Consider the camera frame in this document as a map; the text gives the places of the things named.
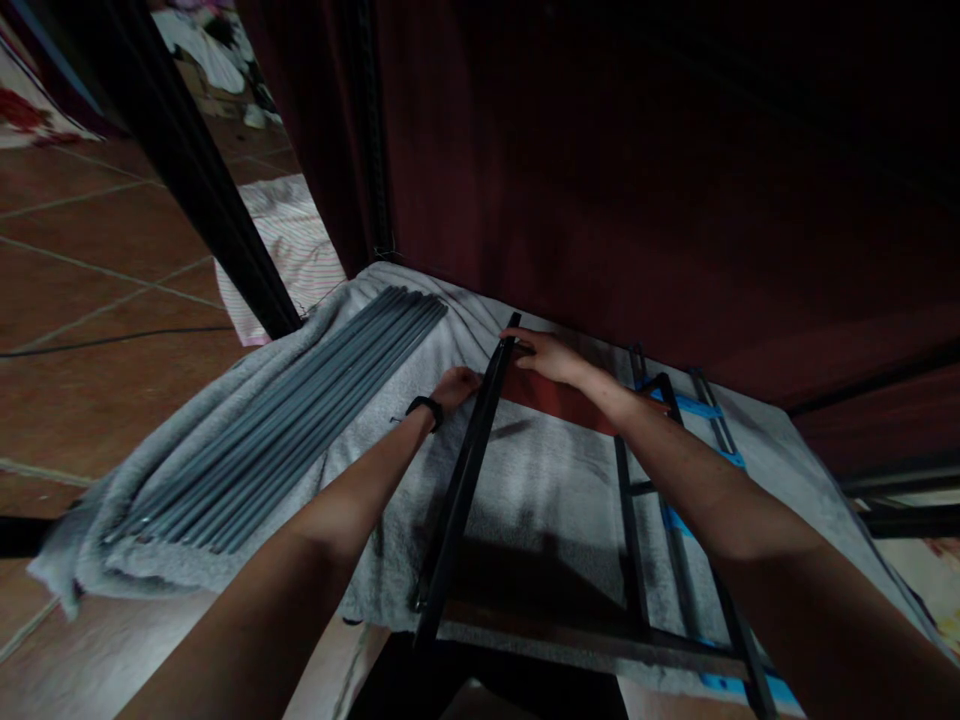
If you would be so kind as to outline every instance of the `floor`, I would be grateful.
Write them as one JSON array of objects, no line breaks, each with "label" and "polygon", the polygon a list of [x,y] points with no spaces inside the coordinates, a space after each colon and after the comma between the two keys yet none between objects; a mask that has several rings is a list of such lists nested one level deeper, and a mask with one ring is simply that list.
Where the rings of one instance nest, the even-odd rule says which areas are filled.
[{"label": "floor", "polygon": [[[238,185],[299,172],[282,131],[209,126]],[[134,141],[0,158],[0,353],[230,324],[206,247]],[[245,352],[226,330],[0,360],[0,514],[58,517]],[[0,561],[6,718],[112,717],[213,601],[86,597],[68,623],[25,567]],[[386,637],[335,618],[287,717],[342,717]],[[623,689],[632,717],[751,717]]]}]

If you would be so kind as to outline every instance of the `black cable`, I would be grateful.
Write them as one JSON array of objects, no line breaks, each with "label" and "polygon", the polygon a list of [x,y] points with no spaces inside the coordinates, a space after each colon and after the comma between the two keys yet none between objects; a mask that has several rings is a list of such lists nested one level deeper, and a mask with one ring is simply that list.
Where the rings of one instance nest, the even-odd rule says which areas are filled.
[{"label": "black cable", "polygon": [[0,353],[0,358],[27,357],[29,355],[46,355],[47,353],[63,352],[64,350],[78,350],[94,345],[106,345],[112,342],[122,342],[123,340],[135,340],[136,338],[148,337],[150,335],[171,335],[174,333],[185,332],[218,332],[220,330],[233,330],[230,325],[216,325],[205,328],[167,328],[166,330],[148,330],[142,333],[131,333],[130,335],[120,335],[118,337],[103,338],[101,340],[91,340],[90,342],[77,343],[76,345],[58,345],[52,348],[43,348],[42,350],[24,350],[18,353]]}]

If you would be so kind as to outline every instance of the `forearm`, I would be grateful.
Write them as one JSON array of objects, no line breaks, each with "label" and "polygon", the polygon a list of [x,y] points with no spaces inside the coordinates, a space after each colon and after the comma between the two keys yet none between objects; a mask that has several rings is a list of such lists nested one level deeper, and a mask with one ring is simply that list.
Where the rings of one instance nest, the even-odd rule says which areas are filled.
[{"label": "forearm", "polygon": [[956,669],[799,515],[603,371],[585,368],[577,386],[690,526],[811,717],[947,717],[960,704]]},{"label": "forearm", "polygon": [[416,409],[280,528],[123,716],[280,717],[432,427]]},{"label": "forearm", "polygon": [[707,552],[747,559],[803,552],[824,542],[743,471],[609,374],[586,366],[577,387],[610,419]]}]

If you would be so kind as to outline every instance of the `red fabric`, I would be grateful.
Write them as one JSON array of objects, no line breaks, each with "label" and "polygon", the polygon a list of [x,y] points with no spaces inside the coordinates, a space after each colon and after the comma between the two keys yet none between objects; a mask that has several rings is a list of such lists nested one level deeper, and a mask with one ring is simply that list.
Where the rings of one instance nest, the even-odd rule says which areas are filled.
[{"label": "red fabric", "polygon": [[[261,5],[244,22],[352,276],[373,258],[334,3]],[[785,407],[960,333],[956,217],[629,28],[559,4],[373,5],[398,262]],[[848,127],[960,158],[942,18],[679,8]],[[960,410],[927,398],[957,387],[941,373],[798,425],[834,469],[947,449]]]},{"label": "red fabric", "polygon": [[348,278],[373,256],[346,33],[336,0],[237,0],[237,10]]},{"label": "red fabric", "polygon": [[[782,406],[960,333],[936,202],[608,27],[466,6],[377,5],[403,263]],[[945,441],[902,402],[882,445],[845,411],[808,439],[861,466]]]},{"label": "red fabric", "polygon": [[539,373],[521,370],[515,364],[518,357],[514,351],[503,379],[501,398],[604,435],[617,434],[616,428],[586,395],[569,385],[547,380]]}]

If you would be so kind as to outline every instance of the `cloth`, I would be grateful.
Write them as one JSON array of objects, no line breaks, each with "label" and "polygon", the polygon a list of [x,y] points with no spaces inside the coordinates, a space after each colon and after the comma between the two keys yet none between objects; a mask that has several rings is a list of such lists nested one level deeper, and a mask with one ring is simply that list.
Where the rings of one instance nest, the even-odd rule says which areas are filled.
[{"label": "cloth", "polygon": [[176,10],[158,10],[150,15],[170,53],[178,47],[190,53],[213,87],[234,95],[243,92],[243,75],[230,61],[226,49],[189,15]]},{"label": "cloth", "polygon": [[21,53],[22,45],[0,32],[0,149],[103,140],[61,110]]},{"label": "cloth", "polygon": [[[301,315],[345,279],[337,252],[317,212],[303,175],[240,188],[240,197]],[[217,263],[220,297],[243,345],[264,345],[270,336]]]},{"label": "cloth", "polygon": [[[188,458],[221,432],[251,399],[282,377],[296,357],[326,333],[342,327],[388,285],[436,293],[450,312],[236,554],[213,555],[177,545],[142,544],[133,538],[111,546],[101,542],[126,516],[132,497],[139,493],[147,498],[174,478]],[[402,417],[410,399],[429,391],[444,370],[458,364],[485,369],[512,310],[397,265],[371,266],[356,280],[341,286],[303,329],[246,357],[145,440],[103,481],[106,487],[95,489],[98,506],[90,509],[85,508],[86,503],[81,504],[86,520],[54,534],[51,547],[60,549],[65,564],[48,559],[44,549],[32,564],[33,571],[54,588],[63,588],[76,578],[89,592],[120,597],[165,596],[193,588],[223,590],[277,528],[388,432],[390,418]],[[557,331],[587,359],[629,382],[626,351],[532,315],[525,314],[521,324]],[[649,362],[649,370],[651,374],[667,372],[678,392],[693,393],[684,373],[654,361]],[[912,601],[890,576],[835,483],[783,411],[719,386],[714,391],[751,477],[810,522],[911,622],[935,639],[935,631],[915,612]],[[416,627],[418,616],[410,600],[471,410],[472,401],[449,418],[440,432],[430,435],[412,461],[343,597],[339,612],[344,617],[362,618],[393,630]],[[684,420],[691,432],[713,445],[715,440],[705,420],[687,414]],[[635,480],[643,478],[633,458],[630,472]],[[682,632],[676,583],[656,498],[638,499],[636,510],[652,624]],[[61,537],[65,532],[70,537]],[[468,580],[471,575],[481,575],[482,568],[474,572],[478,567],[475,561],[483,562],[485,557],[478,548],[533,560],[534,573],[526,580],[521,577],[516,583],[503,582],[506,593],[535,591],[545,599],[563,601],[566,590],[576,586],[587,588],[593,599],[622,603],[619,558],[625,549],[613,441],[501,401],[458,561],[460,574]],[[74,553],[73,564],[66,549]],[[723,643],[723,622],[711,597],[712,580],[707,568],[697,564],[693,550],[691,574],[701,632]],[[569,587],[556,590],[538,583],[537,573],[567,582]],[[663,691],[738,699],[706,688],[690,672],[586,655],[543,642],[504,643],[479,630],[444,635],[614,672]]]}]

